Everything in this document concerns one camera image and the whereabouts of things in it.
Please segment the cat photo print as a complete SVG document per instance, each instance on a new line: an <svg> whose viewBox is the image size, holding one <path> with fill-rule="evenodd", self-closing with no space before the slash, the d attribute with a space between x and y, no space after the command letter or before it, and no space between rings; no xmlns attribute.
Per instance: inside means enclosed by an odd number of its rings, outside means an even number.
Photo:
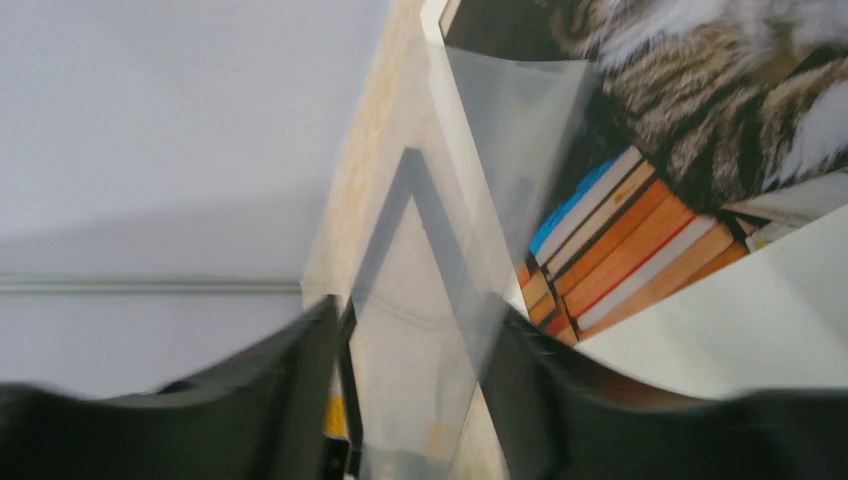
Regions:
<svg viewBox="0 0 848 480"><path fill-rule="evenodd" d="M450 1L452 47L599 74L516 273L573 345L743 258L847 186L843 1Z"/></svg>

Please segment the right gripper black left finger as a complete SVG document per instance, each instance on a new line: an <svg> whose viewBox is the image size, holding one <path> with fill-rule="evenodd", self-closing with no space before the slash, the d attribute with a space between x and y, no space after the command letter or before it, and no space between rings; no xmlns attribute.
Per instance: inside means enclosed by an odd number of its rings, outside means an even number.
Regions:
<svg viewBox="0 0 848 480"><path fill-rule="evenodd" d="M84 399L1 387L5 479L353 479L361 416L351 306L321 298L289 325L151 392ZM324 433L344 398L348 437Z"/></svg>

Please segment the white photo mat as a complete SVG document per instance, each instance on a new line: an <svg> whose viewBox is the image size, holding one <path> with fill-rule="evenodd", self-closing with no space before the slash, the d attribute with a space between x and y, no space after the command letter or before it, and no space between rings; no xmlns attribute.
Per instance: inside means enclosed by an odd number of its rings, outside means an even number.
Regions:
<svg viewBox="0 0 848 480"><path fill-rule="evenodd" d="M586 62L521 62L448 44L458 3L420 12L431 60L429 88L473 218L475 268L513 294L513 265L555 174L574 176L563 156L594 112L597 84ZM686 239L714 229L696 219L590 308L578 347L613 368L683 393L718 398L759 388L847 384L847 180L832 174L739 206L790 230L774 243L665 299L651 273L667 272Z"/></svg>

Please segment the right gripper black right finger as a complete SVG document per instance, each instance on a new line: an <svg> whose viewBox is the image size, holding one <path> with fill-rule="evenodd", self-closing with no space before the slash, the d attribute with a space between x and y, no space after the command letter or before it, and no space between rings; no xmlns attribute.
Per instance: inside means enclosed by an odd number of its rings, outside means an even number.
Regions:
<svg viewBox="0 0 848 480"><path fill-rule="evenodd" d="M623 375L507 309L482 392L514 479L843 479L847 393L723 400Z"/></svg>

